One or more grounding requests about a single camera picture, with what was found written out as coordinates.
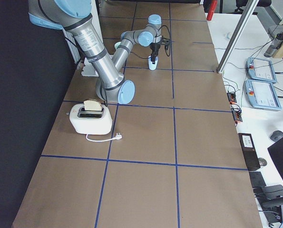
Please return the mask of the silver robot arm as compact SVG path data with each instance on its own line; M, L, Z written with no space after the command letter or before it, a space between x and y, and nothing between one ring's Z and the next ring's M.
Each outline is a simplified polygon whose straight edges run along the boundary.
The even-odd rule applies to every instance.
M144 29L126 31L113 56L110 56L92 24L89 0L30 0L31 23L49 29L64 29L71 33L85 58L98 73L96 94L107 102L128 104L135 95L135 85L120 72L133 46L148 47L161 41L161 17L150 15Z

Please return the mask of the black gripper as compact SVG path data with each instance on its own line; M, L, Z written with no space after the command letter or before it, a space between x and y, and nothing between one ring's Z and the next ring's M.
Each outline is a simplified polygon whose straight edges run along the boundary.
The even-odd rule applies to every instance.
M158 53L159 53L159 49L161 47L161 44L160 42L158 43L151 43L149 45L150 49L152 50L152 53L151 53L151 62L155 62L156 61L156 57L158 56Z

